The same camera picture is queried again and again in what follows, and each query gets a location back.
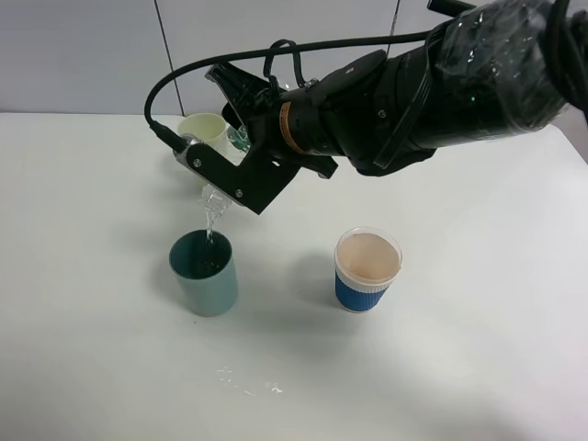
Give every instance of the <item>water spill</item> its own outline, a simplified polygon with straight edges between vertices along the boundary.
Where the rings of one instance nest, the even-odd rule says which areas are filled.
[[[277,385],[275,381],[266,381],[263,383],[264,387],[262,388],[260,384],[256,384],[255,381],[246,381],[245,385],[236,384],[234,381],[234,377],[232,374],[232,369],[229,369],[227,366],[223,366],[222,369],[217,369],[217,377],[223,383],[224,386],[229,386],[239,390],[239,393],[243,393],[250,397],[266,397],[268,395],[277,395],[282,393],[283,390]],[[243,384],[243,375],[240,376],[241,381],[239,383]]]

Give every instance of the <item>green cup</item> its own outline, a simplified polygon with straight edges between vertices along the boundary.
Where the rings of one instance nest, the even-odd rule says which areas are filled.
[[[237,300],[237,275],[229,240],[219,232],[198,230],[181,237],[169,253],[169,265],[194,313],[215,317]]]

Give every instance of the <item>table surface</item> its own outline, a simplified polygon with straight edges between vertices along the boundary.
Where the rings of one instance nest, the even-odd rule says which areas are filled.
[[[213,319],[167,266],[205,226],[196,178],[141,117],[3,114],[0,140],[3,441],[588,436],[588,167],[559,130],[233,206],[240,298]],[[333,251],[360,225],[404,265],[352,314]]]

